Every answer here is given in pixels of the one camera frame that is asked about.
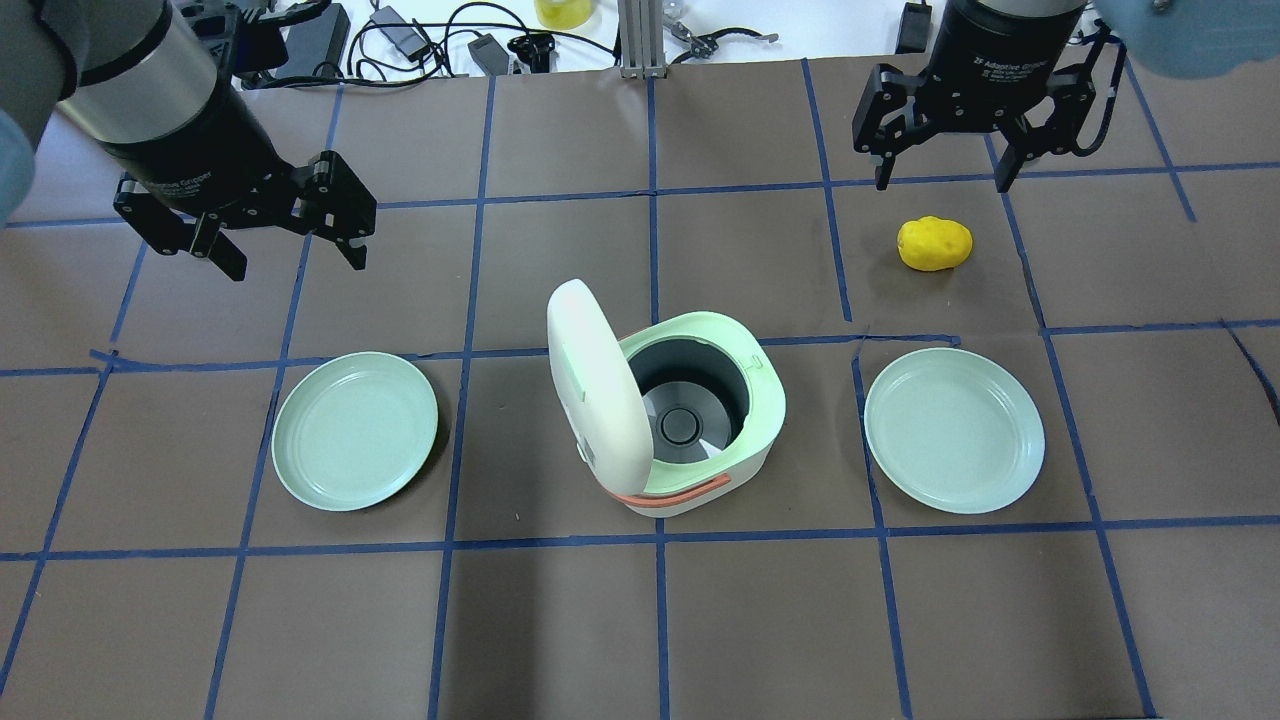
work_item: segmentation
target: power adapter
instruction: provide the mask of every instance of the power adapter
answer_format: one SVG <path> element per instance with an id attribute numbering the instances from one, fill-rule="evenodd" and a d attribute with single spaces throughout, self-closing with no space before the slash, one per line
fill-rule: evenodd
<path id="1" fill-rule="evenodd" d="M 933 8 L 925 0 L 904 5 L 902 23 L 897 27 L 897 50 L 893 53 L 897 55 L 924 53 L 929 46 L 929 23 L 932 20 Z"/>
<path id="2" fill-rule="evenodd" d="M 401 51 L 401 55 L 408 58 L 411 63 L 421 60 L 431 50 L 426 40 L 416 29 L 407 27 L 404 18 L 390 5 L 383 5 L 375 10 L 374 14 L 369 15 L 369 22 L 374 23 L 379 32 Z"/>
<path id="3" fill-rule="evenodd" d="M 289 59 L 275 70 L 275 77 L 337 77 L 349 29 L 347 10 L 337 3 L 319 18 L 291 27 L 289 36 L 284 38 Z"/>
<path id="4" fill-rule="evenodd" d="M 480 69 L 489 76 L 504 76 L 511 72 L 511 55 L 503 50 L 502 44 L 494 40 L 493 35 L 485 33 L 471 42 L 467 42 L 471 59 L 480 65 Z"/>

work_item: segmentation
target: yellow object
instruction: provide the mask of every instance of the yellow object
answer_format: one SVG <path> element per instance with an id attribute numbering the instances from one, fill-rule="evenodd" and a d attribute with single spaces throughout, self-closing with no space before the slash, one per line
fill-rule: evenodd
<path id="1" fill-rule="evenodd" d="M 538 22 L 549 29 L 571 29 L 591 17 L 593 0 L 534 0 Z"/>
<path id="2" fill-rule="evenodd" d="M 902 223 L 897 254 L 908 268 L 933 272 L 955 268 L 973 252 L 973 233 L 955 220 L 925 215 Z"/>

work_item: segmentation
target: light green plate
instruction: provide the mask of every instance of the light green plate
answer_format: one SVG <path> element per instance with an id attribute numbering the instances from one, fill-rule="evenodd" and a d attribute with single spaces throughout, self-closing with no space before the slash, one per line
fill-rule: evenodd
<path id="1" fill-rule="evenodd" d="M 1036 482 L 1044 427 L 1027 389 L 980 355 L 931 347 L 867 393 L 867 445 L 888 479 L 948 512 L 1000 510 Z"/>
<path id="2" fill-rule="evenodd" d="M 320 510 L 387 500 L 435 442 L 435 392 L 408 361 L 356 352 L 312 370 L 280 407 L 271 461 L 284 489 Z"/>

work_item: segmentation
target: orange handle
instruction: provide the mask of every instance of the orange handle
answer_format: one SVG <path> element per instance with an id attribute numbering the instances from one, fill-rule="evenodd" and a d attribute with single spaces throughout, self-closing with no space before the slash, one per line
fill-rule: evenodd
<path id="1" fill-rule="evenodd" d="M 733 478 L 730 478 L 728 473 L 721 473 L 700 486 L 689 488 L 685 492 L 676 495 L 668 495 L 666 497 L 641 497 L 639 495 L 614 495 L 612 492 L 609 495 L 631 507 L 671 507 L 672 505 L 680 505 L 681 502 L 689 502 L 695 497 L 701 497 L 718 487 L 728 484 L 732 479 Z"/>

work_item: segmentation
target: grid of blue tape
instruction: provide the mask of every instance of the grid of blue tape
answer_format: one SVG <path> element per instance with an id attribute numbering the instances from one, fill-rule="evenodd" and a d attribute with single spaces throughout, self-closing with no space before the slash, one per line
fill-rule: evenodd
<path id="1" fill-rule="evenodd" d="M 1138 529 L 1162 529 L 1162 528 L 1204 528 L 1204 527 L 1242 527 L 1242 525 L 1280 525 L 1280 515 L 1248 515 L 1248 516 L 1216 516 L 1216 518 L 1175 518 L 1175 519 L 1142 519 L 1142 520 L 1107 520 L 1102 516 L 1098 507 L 1097 498 L 1093 493 L 1092 478 L 1089 475 L 1088 464 L 1085 460 L 1084 447 L 1080 442 L 1079 433 L 1076 430 L 1075 418 L 1071 410 L 1070 397 L 1068 395 L 1066 384 L 1062 378 L 1062 372 L 1057 361 L 1057 354 L 1053 346 L 1053 338 L 1059 336 L 1075 336 L 1075 334 L 1100 334 L 1100 333 L 1129 333 L 1129 332 L 1179 332 L 1179 331 L 1203 331 L 1203 329 L 1221 329 L 1228 328 L 1245 328 L 1245 327 L 1280 327 L 1280 319 L 1252 319 L 1252 320 L 1230 320 L 1230 322 L 1212 322 L 1212 323 L 1164 323 L 1164 324 L 1151 324 L 1142 327 L 1133 325 L 1089 325 L 1089 327 L 1050 327 L 1044 322 L 1044 315 L 1041 307 L 1039 296 L 1036 290 L 1036 281 L 1032 273 L 1030 259 L 1028 258 L 1027 249 L 1023 243 L 1021 233 L 1018 225 L 1016 211 L 1012 205 L 1012 200 L 1006 195 L 1002 196 L 1002 202 L 1005 213 L 1009 220 L 1010 231 L 1012 232 L 1014 242 L 1019 252 L 1019 258 L 1023 263 L 1024 277 L 1027 279 L 1027 290 L 1032 306 L 1036 311 L 1036 318 L 1039 323 L 1041 336 L 1044 342 L 1044 350 L 1048 356 L 1050 368 L 1053 375 L 1055 384 L 1057 387 L 1059 398 L 1062 405 L 1065 414 L 1068 432 L 1071 439 L 1073 451 L 1076 459 L 1076 464 L 1080 471 L 1080 478 L 1083 483 L 1083 491 L 1088 500 L 1091 520 L 1089 521 L 1074 521 L 1074 523 L 1020 523 L 1020 524 L 995 524 L 995 525 L 943 525 L 943 527 L 887 527 L 884 523 L 883 511 L 879 503 L 879 496 L 874 482 L 874 475 L 872 473 L 872 459 L 867 445 L 864 442 L 864 462 L 868 478 L 868 491 L 870 495 L 872 511 L 874 518 L 874 527 L 870 528 L 844 528 L 844 529 L 799 529 L 799 530 L 742 530 L 742 532 L 694 532 L 694 533 L 668 533 L 666 530 L 666 524 L 663 520 L 655 520 L 653 533 L 648 534 L 630 534 L 630 536 L 572 536 L 572 537 L 538 537 L 538 538 L 515 538 L 515 539 L 494 539 L 494 541 L 460 541 L 456 539 L 456 525 L 457 525 L 457 502 L 458 502 L 458 486 L 461 475 L 462 464 L 462 446 L 463 434 L 466 428 L 466 411 L 467 411 L 467 391 L 470 380 L 470 365 L 471 360 L 480 357 L 531 357 L 531 356 L 544 356 L 547 355 L 545 347 L 529 347 L 529 348 L 509 348 L 509 350 L 474 350 L 474 331 L 475 331 L 475 306 L 476 306 L 476 292 L 477 292 L 477 278 L 480 273 L 480 256 L 481 256 L 481 238 L 484 227 L 484 209 L 486 205 L 493 204 L 511 204 L 511 202 L 554 202 L 564 200 L 594 200 L 594 199 L 612 199 L 612 197 L 635 197 L 635 196 L 648 196 L 649 200 L 649 222 L 650 222 L 650 304 L 652 304 L 652 320 L 657 323 L 659 316 L 659 236 L 658 236 L 658 200 L 662 196 L 668 195 L 704 195 L 704 193 L 732 193 L 732 192 L 760 192 L 760 191 L 778 191 L 778 190 L 817 190 L 822 188 L 824 192 L 827 202 L 827 215 L 828 225 L 831 233 L 832 254 L 836 261 L 837 269 L 837 283 L 840 288 L 840 302 L 844 311 L 845 319 L 851 320 L 854 314 L 849 304 L 847 288 L 845 284 L 844 274 L 844 256 L 840 249 L 840 231 L 837 227 L 835 201 L 832 195 L 832 188 L 835 187 L 860 187 L 870 186 L 873 181 L 870 179 L 832 179 L 829 174 L 829 165 L 827 161 L 827 149 L 823 136 L 822 120 L 818 111 L 818 100 L 814 91 L 813 76 L 810 72 L 809 61 L 801 60 L 801 70 L 805 81 L 805 90 L 809 100 L 809 109 L 813 119 L 814 138 L 818 143 L 818 156 L 820 163 L 822 181 L 820 182 L 792 182 L 792 183 L 762 183 L 762 184 L 740 184 L 740 186 L 714 186 L 714 187 L 672 187 L 663 188 L 659 187 L 658 182 L 658 138 L 657 138 L 657 114 L 655 114 L 655 92 L 653 79 L 648 81 L 648 133 L 649 133 L 649 186 L 644 190 L 635 191 L 621 191 L 621 192 L 579 192 L 579 193 L 559 193 L 559 195 L 531 195 L 531 196 L 509 196 L 509 197 L 488 197 L 486 196 L 486 181 L 488 181 L 488 164 L 489 164 L 489 147 L 490 136 L 493 129 L 493 108 L 494 108 L 494 92 L 495 82 L 493 78 L 489 79 L 486 108 L 485 108 L 485 124 L 484 124 L 484 140 L 481 149 L 481 167 L 480 167 L 480 181 L 476 191 L 476 197 L 474 199 L 460 199 L 460 200 L 426 200 L 417 202 L 384 202 L 380 204 L 380 209 L 398 209 L 398 208 L 431 208 L 431 206 L 449 206 L 449 205 L 462 205 L 474 206 L 476 211 L 475 219 L 475 237 L 472 247 L 471 259 L 471 286 L 467 302 L 467 322 L 466 322 L 466 336 L 463 348 L 461 351 L 449 352 L 434 352 L 424 355 L 404 355 L 408 360 L 461 360 L 462 361 L 462 374 L 461 374 L 461 388 L 458 398 L 458 414 L 454 424 L 456 443 L 453 448 L 452 468 L 451 468 L 451 480 L 449 480 L 449 496 L 448 496 L 448 511 L 447 511 L 447 524 L 445 524 L 445 537 L 443 541 L 436 542 L 399 542 L 399 543 L 362 543 L 362 544 L 310 544 L 310 546 L 251 546 L 250 538 L 253 527 L 253 514 L 257 505 L 257 495 L 261 487 L 262 473 L 266 462 L 268 443 L 270 439 L 270 430 L 274 424 L 275 411 L 279 405 L 279 395 L 284 382 L 284 372 L 293 366 L 308 366 L 319 365 L 330 357 L 289 357 L 289 342 L 293 334 L 293 324 L 297 315 L 298 300 L 301 297 L 302 283 L 306 274 L 307 258 L 311 247 L 311 237 L 307 236 L 303 241 L 302 251 L 298 258 L 297 275 L 293 287 L 293 295 L 291 297 L 288 319 L 285 323 L 284 337 L 280 343 L 280 354 L 276 360 L 264 360 L 264 361 L 248 361 L 248 363 L 196 363 L 196 364 L 150 364 L 129 360 L 120 357 L 114 350 L 110 352 L 92 351 L 91 355 L 99 361 L 99 365 L 86 365 L 86 366 L 67 366 L 67 368 L 18 368 L 18 369 L 0 369 L 0 378 L 4 377 L 37 377 L 37 375 L 90 375 L 96 374 L 97 387 L 93 393 L 90 407 L 86 413 L 84 421 L 81 427 L 81 432 L 77 437 L 74 450 L 72 452 L 70 461 L 67 466 L 67 473 L 63 478 L 63 483 L 59 488 L 58 498 L 54 506 L 52 515 L 50 518 L 45 539 L 41 550 L 31 552 L 0 552 L 0 561 L 33 561 L 32 577 L 27 588 L 27 594 L 23 600 L 19 616 L 13 630 L 13 635 L 9 641 L 4 665 L 0 666 L 0 693 L 4 692 L 5 683 L 8 682 L 9 673 L 13 667 L 14 657 L 17 656 L 18 646 L 22 639 L 23 629 L 27 623 L 27 618 L 31 610 L 31 605 L 36 591 L 40 584 L 41 575 L 50 561 L 61 560 L 120 560 L 132 557 L 234 557 L 236 570 L 232 578 L 230 591 L 228 594 L 227 610 L 223 621 L 223 629 L 219 638 L 218 653 L 214 662 L 214 671 L 210 679 L 209 696 L 205 707 L 205 717 L 211 719 L 214 716 L 218 701 L 218 691 L 221 679 L 223 665 L 227 656 L 227 648 L 230 639 L 232 626 L 234 624 L 236 605 L 239 596 L 241 579 L 243 577 L 244 561 L 248 557 L 265 557 L 265 556 L 300 556 L 300 555 L 356 555 L 356 553 L 383 553 L 383 552 L 440 552 L 443 557 L 442 570 L 440 570 L 440 583 L 439 583 L 439 596 L 436 606 L 436 628 L 435 628 L 435 644 L 433 648 L 433 666 L 430 676 L 429 688 L 429 708 L 428 717 L 434 719 L 439 715 L 439 693 L 440 693 L 440 678 L 442 667 L 445 650 L 445 628 L 448 623 L 448 602 L 449 602 L 449 579 L 452 574 L 452 557 L 454 552 L 471 552 L 471 551 L 488 551 L 488 550 L 512 550 L 512 548 L 547 548 L 547 547 L 588 547 L 588 546 L 612 546 L 612 544 L 653 544 L 655 552 L 655 573 L 657 573 L 657 633 L 658 633 L 658 665 L 659 665 L 659 708 L 660 716 L 663 719 L 669 719 L 671 716 L 671 697 L 669 697 L 669 673 L 668 673 L 668 659 L 667 659 L 667 578 L 666 578 L 666 546 L 667 543 L 705 543 L 705 542 L 751 542 L 751 541 L 786 541 L 786 539 L 876 539 L 879 546 L 881 557 L 881 571 L 882 583 L 886 600 L 886 612 L 887 621 L 890 626 L 891 646 L 893 652 L 893 664 L 899 683 L 899 698 L 901 703 L 902 716 L 906 719 L 913 717 L 911 711 L 911 696 L 910 685 L 908 680 L 908 664 L 902 648 L 901 641 L 901 628 L 897 615 L 897 602 L 896 593 L 893 588 L 893 571 L 890 559 L 888 541 L 891 538 L 906 538 L 906 537 L 941 537 L 941 536 L 969 536 L 969 534 L 1018 534 L 1018 533 L 1068 533 L 1068 532 L 1089 532 L 1094 533 L 1098 539 L 1098 548 L 1102 555 L 1103 565 L 1106 568 L 1107 579 L 1111 587 L 1112 600 L 1116 606 L 1116 614 L 1120 620 L 1121 632 L 1124 634 L 1125 646 L 1129 652 L 1129 660 L 1132 664 L 1132 670 L 1134 674 L 1134 680 L 1138 687 L 1138 692 L 1143 703 L 1143 711 L 1148 716 L 1155 716 L 1156 708 L 1155 702 L 1151 697 L 1151 691 L 1147 685 L 1146 676 L 1142 667 L 1142 659 L 1134 639 L 1133 628 L 1130 625 L 1128 611 L 1124 601 L 1124 592 L 1120 583 L 1119 574 L 1116 571 L 1115 561 L 1111 556 L 1110 543 L 1107 539 L 1108 530 L 1138 530 Z M 1134 87 L 1138 102 L 1146 115 L 1147 123 L 1155 137 L 1156 145 L 1160 150 L 1161 158 L 1164 160 L 1164 167 L 1160 168 L 1115 168 L 1115 169 L 1083 169 L 1083 170 L 1029 170 L 1023 173 L 1023 178 L 1044 178 L 1044 177 L 1091 177 L 1091 176 L 1128 176 L 1128 174 L 1167 174 L 1174 184 L 1174 188 L 1183 204 L 1189 220 L 1196 220 L 1194 209 L 1183 190 L 1180 174 L 1183 173 L 1202 173 L 1202 172 L 1231 172 L 1231 170 L 1253 170 L 1253 169 L 1277 169 L 1280 163 L 1235 163 L 1235 164 L 1201 164 L 1201 165 L 1176 165 L 1174 164 L 1167 147 L 1164 143 L 1164 138 L 1160 135 L 1160 128 L 1156 123 L 1151 108 L 1147 104 L 1146 96 L 1138 83 L 1138 78 L 1133 72 L 1132 67 L 1126 68 L 1129 79 Z M 342 97 L 343 92 L 339 88 L 334 96 L 334 106 L 329 123 L 329 132 L 326 137 L 325 146 L 332 147 L 334 136 L 338 128 L 338 119 L 342 110 Z M 987 150 L 992 161 L 992 169 L 995 170 L 995 146 L 991 138 L 987 138 Z M 936 183 L 936 182 L 989 182 L 995 178 L 995 172 L 992 173 L 973 173 L 973 174 L 959 174 L 959 176 L 933 176 L 933 177 L 914 177 L 914 178 L 896 178 L 896 183 L 913 184 L 913 183 Z M 8 227 L 12 228 L 38 228 L 38 227 L 69 227 L 69 225 L 92 225 L 92 224 L 111 224 L 120 220 L 114 218 L 92 218 L 83 220 L 33 220 L 33 222 L 18 222 L 10 223 Z M 129 301 L 133 296 L 133 288 L 137 283 L 138 274 L 142 269 L 145 252 L 145 245 L 140 243 L 138 255 L 134 260 L 133 270 L 129 277 L 124 296 L 120 301 L 119 313 L 116 315 L 115 325 L 113 327 L 110 341 L 114 346 L 119 338 L 120 331 L 123 328 Z M 778 337 L 778 338 L 762 338 L 762 345 L 764 346 L 783 346 L 783 345 L 826 345 L 826 343 L 851 343 L 861 340 L 867 341 L 913 341 L 913 342 L 947 342 L 951 345 L 959 345 L 960 338 L 947 334 L 914 334 L 914 336 L 877 336 L 877 334 L 864 334 L 864 333 L 850 333 L 850 334 L 828 334 L 828 336 L 808 336 L 808 337 Z M 61 511 L 67 501 L 67 496 L 70 492 L 72 480 L 76 475 L 76 468 L 79 462 L 81 451 L 84 445 L 84 439 L 92 425 L 93 416 L 97 413 L 99 402 L 102 397 L 102 392 L 106 388 L 106 383 L 113 373 L 170 373 L 170 372 L 234 372 L 234 370 L 247 370 L 247 369 L 275 369 L 275 382 L 271 391 L 271 401 L 269 404 L 268 416 L 264 423 L 262 438 L 259 447 L 257 461 L 253 471 L 253 479 L 251 484 L 251 492 L 248 503 L 244 511 L 244 520 L 241 532 L 239 544 L 236 547 L 192 547 L 192 548 L 138 548 L 138 550 L 96 550 L 96 551 L 54 551 L 52 541 L 58 532 L 59 519 L 61 518 Z M 864 391 L 864 378 L 861 373 L 861 365 L 859 359 L 855 356 L 851 363 L 850 372 L 852 374 L 859 416 L 861 418 L 865 410 L 865 391 Z M 1263 380 L 1270 383 L 1270 379 L 1263 377 Z"/>

